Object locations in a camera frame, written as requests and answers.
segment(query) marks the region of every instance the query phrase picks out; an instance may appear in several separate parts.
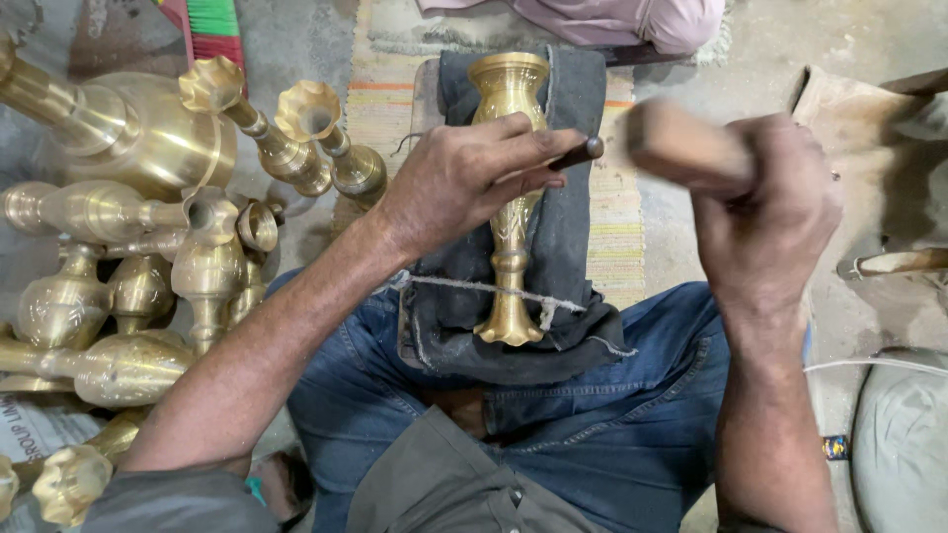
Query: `leg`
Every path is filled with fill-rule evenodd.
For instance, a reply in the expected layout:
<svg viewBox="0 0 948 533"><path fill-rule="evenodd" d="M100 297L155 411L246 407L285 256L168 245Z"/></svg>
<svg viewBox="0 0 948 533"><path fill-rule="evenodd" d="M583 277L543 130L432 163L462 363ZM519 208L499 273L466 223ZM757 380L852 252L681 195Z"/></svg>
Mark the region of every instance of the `leg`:
<svg viewBox="0 0 948 533"><path fill-rule="evenodd" d="M359 482L427 409L395 363L397 301L389 291L360 305L322 344L286 402L318 486L314 533L345 530Z"/></svg>
<svg viewBox="0 0 948 533"><path fill-rule="evenodd" d="M638 354L557 384L544 404L557 415L592 409L538 425L502 459L610 531L673 533L712 482L727 342L706 284L675 287L623 319ZM544 409L507 399L514 416Z"/></svg>

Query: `fluted brass rim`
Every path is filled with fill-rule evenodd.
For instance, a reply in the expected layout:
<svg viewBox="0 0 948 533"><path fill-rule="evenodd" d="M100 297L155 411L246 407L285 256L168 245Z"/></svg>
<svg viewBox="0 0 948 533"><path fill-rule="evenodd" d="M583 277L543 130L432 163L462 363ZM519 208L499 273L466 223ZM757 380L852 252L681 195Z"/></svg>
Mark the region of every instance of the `fluted brass rim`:
<svg viewBox="0 0 948 533"><path fill-rule="evenodd" d="M280 93L273 121L287 137L308 142L329 137L341 118L339 96L328 83L300 80Z"/></svg>
<svg viewBox="0 0 948 533"><path fill-rule="evenodd" d="M550 73L550 63L537 54L507 52L487 56L472 63L467 68L467 77L473 80L488 70L511 67L536 68L541 71L540 76L544 78Z"/></svg>
<svg viewBox="0 0 948 533"><path fill-rule="evenodd" d="M277 219L263 202L250 202L240 213L237 230L244 246L259 251L273 251L279 234Z"/></svg>
<svg viewBox="0 0 948 533"><path fill-rule="evenodd" d="M195 113L217 115L244 96L244 71L224 56L199 59L178 77L181 103Z"/></svg>

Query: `black cloth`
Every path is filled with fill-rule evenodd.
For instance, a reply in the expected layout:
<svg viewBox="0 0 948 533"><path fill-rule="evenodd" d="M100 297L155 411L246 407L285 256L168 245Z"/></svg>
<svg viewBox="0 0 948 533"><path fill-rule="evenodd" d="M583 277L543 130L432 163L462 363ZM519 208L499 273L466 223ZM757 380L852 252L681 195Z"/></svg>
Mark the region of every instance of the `black cloth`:
<svg viewBox="0 0 948 533"><path fill-rule="evenodd" d="M548 59L550 76L538 100L550 129L599 131L605 104L606 67L601 54L544 47L531 50ZM481 100L467 79L467 67L486 54L441 55L440 89L447 105L447 124L470 124ZM539 342L513 347L484 342L473 333L485 321L494 301L491 292L444 285L411 284L403 291L406 314L400 355L415 359L437 374L461 374L489 383L525 385L568 379L600 364L630 355L615 307L586 279L589 242L589 174L591 163L565 171L568 185L547 190L537 203L527 231L527 292L568 300L587 308L573 313L559 308L550 331ZM494 283L490 225L448 243L419 260L412 274L452 280ZM528 301L538 323L540 306Z"/></svg>

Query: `brass vase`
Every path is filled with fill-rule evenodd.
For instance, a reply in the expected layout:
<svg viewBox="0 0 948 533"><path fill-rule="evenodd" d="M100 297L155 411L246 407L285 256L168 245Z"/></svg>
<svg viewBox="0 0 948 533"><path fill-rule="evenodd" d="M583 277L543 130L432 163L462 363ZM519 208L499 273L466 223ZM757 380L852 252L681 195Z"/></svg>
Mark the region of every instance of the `brass vase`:
<svg viewBox="0 0 948 533"><path fill-rule="evenodd" d="M257 142L257 155L264 171L289 183L303 196L321 196L329 191L329 165L319 157L312 142L296 142L250 106L244 95L244 72L224 56L197 60L178 78L181 102L195 113L230 117L242 132Z"/></svg>
<svg viewBox="0 0 948 533"><path fill-rule="evenodd" d="M352 144L337 124L341 117L339 97L332 87L301 80L280 93L274 120L288 137L298 142L318 140L322 150L333 159L333 185L340 194L368 211L388 187L385 161L372 148Z"/></svg>
<svg viewBox="0 0 948 533"><path fill-rule="evenodd" d="M20 297L17 332L40 348L82 350L112 310L112 289L96 277L102 247L70 241L64 249L59 273L30 283Z"/></svg>
<svg viewBox="0 0 948 533"><path fill-rule="evenodd" d="M467 77L481 93L481 104L473 124L522 111L530 118L534 131L546 129L546 118L537 102L537 92L550 73L550 64L528 53L513 52L487 56L467 69ZM529 258L526 231L534 206L543 191L525 194L503 206L490 219L494 234L495 284L505 289L523 290L523 272ZM497 292L487 322L478 324L474 332L486 342L500 341L511 346L537 342L543 332L530 319L523 298Z"/></svg>
<svg viewBox="0 0 948 533"><path fill-rule="evenodd" d="M119 72L68 83L16 57L2 30L0 103L50 129L41 160L65 185L108 179L175 202L186 187L227 185L233 171L232 124L186 109L175 80Z"/></svg>
<svg viewBox="0 0 948 533"><path fill-rule="evenodd" d="M112 335L77 351L37 348L0 326L0 371L68 378L82 400L100 407L153 404L193 362L183 344L149 332Z"/></svg>
<svg viewBox="0 0 948 533"><path fill-rule="evenodd" d="M260 278L260 269L266 261L266 254L257 250L247 250L246 254L246 286L244 290L230 303L230 319L228 329L232 329L254 307L264 300L266 285Z"/></svg>
<svg viewBox="0 0 948 533"><path fill-rule="evenodd" d="M203 187L183 202L166 204L145 200L132 187L105 180L84 181L62 189L28 181L4 191L0 204L4 206L3 216L24 233L62 232L94 244L125 243L158 229L188 229L192 221L193 229L209 242L226 242L233 236L237 216L236 208L218 187ZM221 228L213 220L228 214L226 237L220 240Z"/></svg>
<svg viewBox="0 0 948 533"><path fill-rule="evenodd" d="M132 441L134 441L138 435L138 428L141 426L141 423L145 421L146 415L147 412L140 408L127 409L117 414L112 420L109 420L109 423L102 428L99 434L83 443L82 446L86 446L87 448L91 447L94 453L88 450L73 453L71 462L73 464L76 464L76 462L86 463L88 461L100 462L100 458L102 458L112 465L117 464L121 455L132 446ZM64 450L68 449L75 449L75 447L66 447ZM55 459L53 458L54 456L55 454L50 455L46 459L32 459L21 463L13 463L9 465L9 468L6 468L4 461L9 462L9 458L5 455L0 455L0 483L2 483L2 480L9 480L7 484L3 485L3 488L12 489L12 493L9 493L9 490L0 490L0 511L3 510L3 504L11 503L17 493L27 492L34 488L41 476L45 476L45 479L41 483L37 497L42 498L46 506L61 501L61 494L57 487L83 485L83 492L88 492L90 481L93 482L93 486L95 487L99 485L98 478L94 477L92 480L89 480L84 475L79 477L74 475L76 472L89 471L90 469L87 466L77 469L61 469L60 466L63 463L62 456L60 455ZM46 469L46 463L49 463L50 466L58 469L58 471L49 471ZM61 478L68 480L69 483L65 485L59 483L59 479ZM0 522L2 522L4 518L6 517L0 514Z"/></svg>
<svg viewBox="0 0 948 533"><path fill-rule="evenodd" d="M157 254L133 255L118 264L109 278L114 300L112 316L120 334L148 329L174 305L172 265Z"/></svg>
<svg viewBox="0 0 948 533"><path fill-rule="evenodd" d="M105 247L105 259L120 259L133 255L158 253L168 262L173 263L174 256L187 234L187 230L164 230L145 233L134 241Z"/></svg>
<svg viewBox="0 0 948 533"><path fill-rule="evenodd" d="M191 340L194 354L203 356L227 330L228 302L244 290L246 260L234 236L219 247L200 244L191 236L178 249L172 266L172 290L194 311Z"/></svg>

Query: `knee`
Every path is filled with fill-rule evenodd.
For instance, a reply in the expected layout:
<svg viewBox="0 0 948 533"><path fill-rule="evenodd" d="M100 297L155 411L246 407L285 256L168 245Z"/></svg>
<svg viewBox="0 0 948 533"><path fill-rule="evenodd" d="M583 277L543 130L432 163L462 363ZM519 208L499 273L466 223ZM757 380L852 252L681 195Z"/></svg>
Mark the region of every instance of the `knee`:
<svg viewBox="0 0 948 533"><path fill-rule="evenodd" d="M663 54L697 50L714 37L724 14L724 0L665 0L656 3L645 38Z"/></svg>

